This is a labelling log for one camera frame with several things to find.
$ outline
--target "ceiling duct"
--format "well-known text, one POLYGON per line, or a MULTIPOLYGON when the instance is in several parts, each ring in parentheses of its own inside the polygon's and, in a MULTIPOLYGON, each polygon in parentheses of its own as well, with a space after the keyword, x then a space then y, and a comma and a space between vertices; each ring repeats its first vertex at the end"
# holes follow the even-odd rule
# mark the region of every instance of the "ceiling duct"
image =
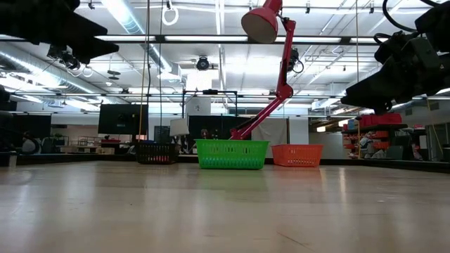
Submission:
MULTIPOLYGON (((143 26, 133 14, 128 0, 101 0, 111 15, 121 24, 128 34, 146 34, 143 26)), ((148 57, 161 69, 161 72, 171 72, 172 64, 163 58, 154 44, 141 45, 148 57)))
MULTIPOLYGON (((67 86, 71 91, 80 90, 81 93, 105 93, 93 84, 72 76, 65 70, 44 62, 29 53, 8 43, 0 44, 0 62, 15 66, 19 72, 33 74, 41 84, 67 86)), ((128 103, 121 98, 105 98, 110 103, 128 103)))

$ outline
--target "wooden floor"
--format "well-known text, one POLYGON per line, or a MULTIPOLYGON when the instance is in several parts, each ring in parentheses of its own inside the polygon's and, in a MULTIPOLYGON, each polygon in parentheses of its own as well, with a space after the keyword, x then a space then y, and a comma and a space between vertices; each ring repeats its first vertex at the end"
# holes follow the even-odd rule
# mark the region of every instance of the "wooden floor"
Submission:
POLYGON ((1 253, 449 250, 446 174, 134 162, 0 172, 1 253))

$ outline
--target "lamp arm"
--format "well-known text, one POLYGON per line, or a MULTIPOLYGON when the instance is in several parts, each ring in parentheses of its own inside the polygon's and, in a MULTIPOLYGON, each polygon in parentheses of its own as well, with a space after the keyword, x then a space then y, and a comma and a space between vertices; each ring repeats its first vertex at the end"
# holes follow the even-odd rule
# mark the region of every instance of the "lamp arm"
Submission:
POLYGON ((280 74, 278 76, 278 84, 276 86, 275 99, 270 102, 257 116, 249 119, 235 129, 231 130, 231 140, 243 140, 252 130, 263 122, 281 103, 287 98, 293 96, 293 88, 288 84, 288 66, 295 31, 295 21, 289 18, 281 18, 283 26, 286 30, 286 40, 283 49, 283 58, 281 61, 280 74))

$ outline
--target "green basket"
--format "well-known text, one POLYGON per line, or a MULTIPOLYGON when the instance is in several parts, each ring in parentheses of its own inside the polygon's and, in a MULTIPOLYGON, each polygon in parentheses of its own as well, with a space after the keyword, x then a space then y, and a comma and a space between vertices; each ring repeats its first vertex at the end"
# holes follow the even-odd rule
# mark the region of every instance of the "green basket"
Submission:
POLYGON ((202 169, 262 169, 268 141, 195 140, 202 169))

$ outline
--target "red desk lamp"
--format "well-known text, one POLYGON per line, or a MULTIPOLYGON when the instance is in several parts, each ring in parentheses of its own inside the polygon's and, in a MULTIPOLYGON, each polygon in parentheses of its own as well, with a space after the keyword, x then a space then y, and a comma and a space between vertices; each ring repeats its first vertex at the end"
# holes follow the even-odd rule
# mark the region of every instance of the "red desk lamp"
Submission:
POLYGON ((252 130, 266 119, 286 98, 293 95, 293 88, 287 83, 288 66, 294 38, 295 21, 284 18, 278 14, 283 5, 283 0, 266 0, 262 8, 256 8, 246 13, 241 20, 242 27, 250 39, 262 43, 271 44, 278 34, 278 22, 280 17, 286 30, 283 59, 281 62, 278 84, 276 86, 276 98, 265 107, 256 117, 231 130, 231 140, 243 140, 252 130))

